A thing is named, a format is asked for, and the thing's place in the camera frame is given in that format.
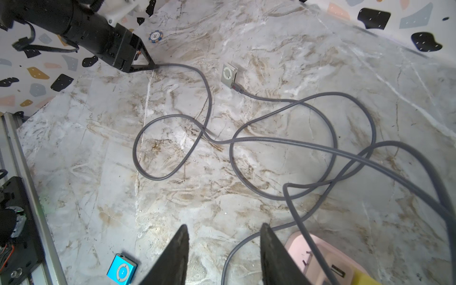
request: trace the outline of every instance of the usb port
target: usb port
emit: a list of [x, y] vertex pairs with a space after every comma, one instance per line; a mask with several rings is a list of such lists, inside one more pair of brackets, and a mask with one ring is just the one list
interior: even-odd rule
[[337, 275], [340, 277], [344, 278], [345, 277], [345, 272], [343, 272], [340, 268], [335, 266], [334, 264], [331, 265], [331, 270], [334, 271]]

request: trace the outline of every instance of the white wall with colorful spots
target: white wall with colorful spots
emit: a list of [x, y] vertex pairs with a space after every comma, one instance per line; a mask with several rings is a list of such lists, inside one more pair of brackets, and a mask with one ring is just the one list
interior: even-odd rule
[[307, 0], [305, 4], [456, 66], [455, 0]]
[[[134, 31], [148, 17], [146, 12], [132, 11], [120, 23]], [[63, 43], [59, 36], [34, 27], [34, 44], [73, 48]], [[82, 47], [72, 53], [18, 52], [11, 45], [23, 37], [30, 37], [28, 25], [15, 22], [8, 31], [0, 29], [0, 112], [23, 111], [25, 116], [31, 116], [73, 83], [85, 68], [94, 65], [98, 58]]]
[[[168, 1], [159, 0], [155, 10]], [[456, 66], [455, 0], [307, 0], [305, 4]], [[134, 30], [147, 17], [145, 12], [132, 11], [120, 22]], [[35, 29], [36, 44], [72, 48], [58, 36]], [[16, 51], [11, 44], [25, 36], [30, 36], [29, 27], [17, 22], [8, 32], [0, 29], [0, 112], [24, 111], [30, 116], [98, 58], [84, 48], [68, 54]]]

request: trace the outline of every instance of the pink spot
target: pink spot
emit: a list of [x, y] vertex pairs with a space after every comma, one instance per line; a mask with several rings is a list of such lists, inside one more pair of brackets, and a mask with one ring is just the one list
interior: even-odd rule
[[10, 95], [0, 98], [0, 106], [14, 106], [16, 95]]
[[51, 101], [52, 99], [54, 99], [55, 96], [52, 96], [52, 97], [49, 97], [47, 99], [44, 99], [43, 101], [41, 101], [40, 103], [36, 104], [35, 107], [37, 107], [38, 109], [40, 109], [41, 107], [43, 107], [44, 105], [46, 105], [47, 103], [49, 103], [49, 101]]
[[405, 10], [410, 4], [410, 0], [400, 0], [400, 6], [402, 10]]
[[334, 3], [329, 3], [328, 14], [350, 21], [350, 14]]

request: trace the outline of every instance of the blue mp3 player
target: blue mp3 player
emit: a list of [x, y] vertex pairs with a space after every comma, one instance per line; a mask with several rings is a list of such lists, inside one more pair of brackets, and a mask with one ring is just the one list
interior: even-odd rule
[[116, 254], [107, 276], [119, 285], [128, 285], [138, 265], [123, 254]]

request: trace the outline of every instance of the black cable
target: black cable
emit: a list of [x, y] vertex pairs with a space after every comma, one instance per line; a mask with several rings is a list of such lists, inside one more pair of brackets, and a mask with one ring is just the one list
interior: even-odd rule
[[6, 169], [0, 169], [0, 179], [8, 175], [8, 171]]
[[[448, 236], [449, 236], [449, 242], [450, 242], [450, 249], [451, 249], [451, 260], [452, 260], [452, 272], [453, 272], [453, 283], [455, 284], [455, 281], [456, 281], [456, 278], [454, 276], [456, 276], [456, 261], [455, 261], [455, 258], [456, 258], [456, 254], [455, 254], [455, 245], [454, 245], [454, 242], [456, 241], [456, 218], [455, 218], [455, 214], [454, 214], [454, 209], [453, 209], [453, 205], [450, 201], [450, 198], [449, 198], [449, 195], [448, 195], [448, 192], [445, 188], [445, 185], [443, 184], [443, 181], [441, 180], [440, 176], [438, 175], [437, 171], [435, 170], [435, 168], [432, 166], [432, 164], [421, 154], [419, 153], [416, 149], [414, 149], [413, 147], [403, 143], [403, 142], [398, 142], [398, 141], [384, 141], [384, 142], [379, 142], [379, 143], [375, 143], [375, 139], [376, 139], [376, 131], [375, 131], [375, 123], [372, 119], [372, 116], [369, 114], [369, 112], [367, 111], [367, 109], [357, 100], [355, 99], [353, 96], [350, 96], [348, 94], [345, 94], [345, 93], [341, 93], [341, 92], [326, 92], [326, 93], [320, 93], [320, 94], [315, 94], [315, 95], [312, 95], [312, 96], [309, 96], [307, 98], [304, 98], [304, 99], [301, 99], [301, 100], [291, 100], [291, 99], [269, 99], [269, 98], [262, 98], [262, 97], [257, 97], [257, 96], [254, 96], [254, 95], [251, 95], [247, 92], [245, 92], [244, 90], [242, 90], [242, 88], [237, 85], [237, 84], [234, 84], [233, 85], [233, 89], [239, 91], [240, 93], [242, 94], [245, 94], [249, 97], [252, 97], [254, 99], [258, 99], [258, 100], [263, 100], [263, 101], [272, 101], [272, 102], [289, 102], [290, 104], [285, 106], [285, 107], [282, 107], [276, 111], [273, 111], [265, 116], [262, 116], [260, 118], [257, 118], [257, 119], [254, 119], [250, 122], [247, 122], [245, 123], [243, 126], [241, 126], [241, 128], [238, 129], [238, 131], [235, 133], [235, 135], [233, 136], [232, 139], [230, 140], [225, 140], [225, 141], [216, 141], [214, 139], [212, 139], [206, 132], [206, 126], [207, 126], [207, 123], [208, 123], [208, 118], [209, 118], [209, 115], [211, 113], [211, 109], [212, 109], [212, 96], [211, 96], [211, 92], [210, 92], [210, 88], [209, 88], [209, 84], [206, 80], [206, 77], [204, 76], [204, 74], [197, 68], [194, 68], [194, 67], [190, 67], [190, 66], [186, 66], [186, 65], [183, 65], [183, 64], [175, 64], [175, 63], [166, 63], [166, 64], [159, 64], [158, 65], [159, 67], [165, 67], [165, 66], [179, 66], [179, 67], [186, 67], [186, 68], [189, 68], [191, 70], [194, 70], [196, 71], [198, 74], [200, 74], [200, 76], [203, 78], [203, 81], [204, 81], [204, 84], [206, 86], [206, 90], [207, 90], [207, 94], [208, 94], [208, 102], [209, 102], [209, 106], [208, 106], [208, 109], [207, 109], [207, 116], [204, 120], [204, 123], [201, 124], [200, 122], [198, 122], [197, 120], [195, 120], [193, 117], [191, 116], [188, 116], [188, 115], [184, 115], [184, 114], [172, 114], [172, 115], [166, 115], [166, 116], [162, 116], [162, 117], [159, 117], [159, 118], [156, 118], [152, 121], [150, 121], [149, 123], [147, 123], [142, 129], [141, 131], [139, 132], [139, 134], [137, 135], [136, 139], [135, 139], [135, 142], [133, 144], [133, 162], [136, 166], [136, 169], [139, 171], [139, 173], [141, 173], [143, 176], [145, 176], [146, 178], [149, 178], [151, 180], [164, 180], [166, 178], [169, 178], [170, 176], [172, 176], [174, 173], [176, 173], [179, 168], [185, 163], [185, 161], [188, 159], [188, 157], [190, 156], [190, 154], [193, 152], [193, 150], [195, 149], [197, 143], [199, 142], [199, 140], [201, 139], [202, 135], [205, 135], [205, 137], [207, 138], [208, 141], [214, 143], [214, 144], [230, 144], [230, 162], [231, 162], [231, 165], [233, 166], [233, 169], [235, 169], [235, 173], [236, 175], [238, 176], [238, 178], [248, 187], [250, 188], [251, 190], [253, 190], [254, 192], [256, 192], [257, 194], [259, 195], [262, 195], [264, 197], [268, 197], [270, 199], [274, 199], [274, 200], [286, 200], [287, 202], [287, 205], [291, 211], [291, 214], [294, 218], [294, 221], [293, 222], [290, 222], [290, 223], [287, 223], [287, 224], [284, 224], [284, 225], [280, 225], [280, 226], [277, 226], [277, 227], [273, 227], [272, 230], [276, 231], [276, 230], [279, 230], [279, 229], [284, 229], [284, 228], [288, 228], [288, 227], [291, 227], [291, 226], [294, 226], [294, 225], [298, 225], [298, 228], [300, 229], [301, 233], [303, 234], [304, 238], [306, 239], [306, 241], [308, 242], [309, 246], [311, 247], [312, 249], [312, 252], [313, 254], [316, 256], [317, 260], [319, 261], [320, 263], [320, 266], [322, 267], [322, 269], [325, 271], [325, 274], [327, 275], [328, 279], [331, 281], [331, 283], [333, 285], [338, 285], [338, 282], [337, 280], [335, 279], [332, 271], [329, 269], [329, 266], [328, 264], [326, 263], [326, 261], [324, 260], [324, 258], [321, 256], [321, 254], [319, 255], [319, 250], [318, 248], [315, 246], [315, 244], [313, 243], [313, 240], [311, 239], [310, 235], [308, 234], [304, 224], [302, 223], [303, 221], [305, 221], [306, 219], [308, 219], [317, 209], [318, 207], [324, 202], [324, 200], [326, 199], [327, 195], [329, 194], [329, 192], [331, 191], [331, 189], [335, 186], [335, 184], [337, 182], [339, 182], [340, 180], [343, 180], [343, 179], [347, 179], [351, 176], [353, 176], [354, 174], [356, 174], [359, 170], [361, 170], [361, 168], [364, 166], [364, 165], [368, 165], [378, 171], [380, 171], [381, 173], [389, 176], [390, 178], [394, 179], [395, 181], [399, 182], [400, 184], [402, 184], [404, 187], [406, 187], [407, 189], [409, 189], [412, 193], [414, 193], [416, 196], [418, 196], [419, 198], [421, 198], [426, 204], [428, 204], [433, 210], [435, 210], [445, 221], [446, 223], [446, 226], [447, 226], [447, 230], [448, 230]], [[334, 129], [331, 125], [331, 123], [329, 122], [329, 120], [324, 116], [323, 113], [321, 113], [318, 109], [316, 109], [315, 107], [311, 106], [311, 105], [308, 105], [306, 103], [304, 103], [305, 101], [307, 100], [310, 100], [310, 99], [313, 99], [313, 98], [318, 98], [318, 97], [322, 97], [322, 96], [343, 96], [345, 98], [348, 98], [350, 100], [352, 100], [356, 105], [358, 105], [360, 107], [360, 109], [366, 114], [370, 124], [371, 124], [371, 129], [372, 129], [372, 143], [370, 146], [368, 146], [367, 148], [365, 148], [363, 151], [361, 151], [358, 155], [355, 155], [355, 154], [352, 154], [352, 153], [349, 153], [349, 152], [346, 152], [346, 151], [343, 151], [343, 150], [339, 150], [337, 149], [337, 140], [334, 140], [334, 136], [335, 136], [335, 132], [334, 132]], [[257, 122], [259, 120], [262, 120], [262, 119], [265, 119], [267, 117], [270, 117], [274, 114], [277, 114], [279, 112], [282, 112], [286, 109], [289, 109], [295, 105], [304, 105], [306, 107], [309, 107], [311, 108], [312, 110], [314, 110], [318, 115], [320, 115], [323, 120], [325, 121], [325, 123], [328, 125], [328, 128], [330, 129], [330, 132], [332, 134], [332, 137], [333, 137], [333, 147], [327, 147], [327, 146], [324, 146], [324, 145], [318, 145], [318, 144], [313, 144], [313, 143], [308, 143], [308, 142], [303, 142], [303, 141], [297, 141], [297, 140], [288, 140], [288, 139], [281, 139], [281, 138], [270, 138], [270, 137], [242, 137], [242, 138], [237, 138], [237, 135], [244, 129], [246, 128], [248, 125], [254, 123], [254, 122]], [[144, 133], [144, 131], [149, 127], [151, 126], [152, 124], [154, 124], [155, 122], [158, 122], [160, 120], [163, 120], [163, 119], [167, 119], [167, 118], [185, 118], [185, 119], [188, 119], [190, 120], [191, 122], [193, 122], [198, 128], [200, 128], [201, 132], [200, 134], [198, 135], [197, 139], [195, 140], [194, 144], [192, 145], [191, 149], [189, 150], [189, 152], [187, 153], [187, 155], [183, 158], [183, 160], [178, 164], [178, 166], [172, 171], [170, 172], [168, 175], [166, 176], [163, 176], [163, 177], [155, 177], [155, 176], [152, 176], [150, 174], [148, 174], [141, 166], [140, 166], [140, 163], [138, 161], [138, 158], [137, 158], [137, 145], [138, 145], [138, 142], [139, 142], [139, 139], [141, 138], [142, 134]], [[322, 178], [320, 178], [320, 180], [316, 183], [311, 183], [311, 184], [307, 184], [307, 185], [302, 185], [302, 184], [294, 184], [294, 183], [286, 183], [283, 185], [283, 192], [284, 192], [284, 197], [279, 197], [279, 196], [273, 196], [273, 195], [270, 195], [268, 193], [265, 193], [265, 192], [262, 192], [260, 191], [259, 189], [257, 189], [255, 186], [253, 186], [243, 175], [242, 173], [239, 171], [239, 169], [236, 167], [235, 163], [234, 163], [234, 159], [233, 159], [233, 144], [234, 143], [237, 143], [237, 142], [246, 142], [246, 141], [262, 141], [262, 142], [271, 142], [271, 143], [280, 143], [280, 144], [285, 144], [285, 145], [295, 145], [295, 146], [300, 146], [300, 147], [306, 147], [306, 148], [311, 148], [311, 149], [315, 149], [315, 150], [321, 150], [321, 151], [324, 151], [324, 152], [328, 152], [328, 153], [331, 153], [333, 154], [332, 155], [332, 158], [331, 158], [331, 163], [328, 165], [328, 168], [327, 170], [325, 171], [325, 173], [323, 174]], [[406, 151], [408, 151], [411, 155], [413, 155], [420, 163], [421, 165], [424, 167], [425, 171], [427, 172], [427, 174], [429, 175], [431, 181], [432, 181], [432, 184], [437, 192], [437, 196], [440, 200], [440, 203], [438, 203], [436, 200], [434, 200], [429, 194], [427, 194], [425, 191], [423, 191], [420, 187], [418, 187], [417, 185], [415, 185], [414, 183], [408, 181], [407, 179], [405, 179], [404, 177], [398, 175], [397, 173], [395, 173], [394, 171], [376, 163], [376, 162], [373, 162], [371, 160], [369, 160], [369, 157], [371, 156], [372, 152], [374, 151], [374, 149], [376, 148], [379, 148], [379, 147], [383, 147], [383, 146], [396, 146], [396, 147], [399, 147], [401, 149], [404, 149]], [[334, 159], [335, 159], [335, 156], [336, 155], [340, 155], [340, 156], [343, 156], [343, 157], [346, 157], [346, 158], [349, 158], [351, 159], [345, 166], [344, 168], [338, 173], [338, 175], [336, 176], [336, 178], [332, 179], [332, 180], [327, 180], [327, 181], [324, 181], [324, 179], [327, 177], [327, 175], [329, 174], [329, 172], [331, 171], [332, 169], [332, 166], [334, 165]], [[345, 172], [355, 163], [355, 162], [359, 162], [360, 165], [358, 165], [353, 171], [351, 171], [350, 173], [345, 174]], [[308, 193], [310, 193], [311, 191], [313, 191], [316, 187], [318, 186], [322, 186], [322, 185], [328, 185], [328, 188], [325, 190], [325, 192], [321, 195], [321, 197], [319, 198], [319, 200], [317, 201], [317, 203], [315, 204], [315, 206], [308, 212], [306, 213], [303, 217], [299, 217], [299, 215], [297, 214], [297, 211], [296, 209], [294, 208], [293, 206], [293, 203], [292, 203], [292, 200], [295, 199], [295, 198], [298, 198], [298, 197], [302, 197]], [[289, 196], [288, 194], [288, 187], [293, 187], [293, 188], [300, 188], [300, 189], [307, 189], [305, 190], [304, 192], [300, 193], [300, 194], [297, 194], [297, 195], [294, 195], [294, 196]], [[228, 269], [228, 264], [229, 264], [229, 261], [231, 260], [232, 256], [236, 253], [236, 251], [242, 247], [242, 245], [246, 244], [248, 241], [254, 239], [255, 237], [259, 236], [259, 233], [255, 233], [249, 237], [247, 237], [245, 240], [243, 240], [240, 244], [238, 244], [232, 251], [231, 253], [228, 255], [227, 257], [227, 260], [225, 261], [225, 265], [223, 267], [223, 272], [222, 272], [222, 282], [221, 284], [224, 285], [225, 284], [225, 280], [226, 280], [226, 273], [227, 273], [227, 269]]]
[[76, 52], [79, 50], [79, 46], [71, 41], [67, 41], [67, 44], [74, 47], [74, 49], [66, 49], [66, 48], [58, 48], [58, 47], [48, 47], [48, 46], [40, 46], [40, 45], [31, 45], [35, 40], [35, 28], [33, 25], [25, 20], [16, 19], [21, 24], [28, 24], [30, 27], [30, 38], [23, 37], [20, 38], [18, 41], [12, 44], [13, 48], [15, 48], [18, 52], [27, 51], [27, 50], [36, 50], [36, 51], [43, 51], [43, 52]]

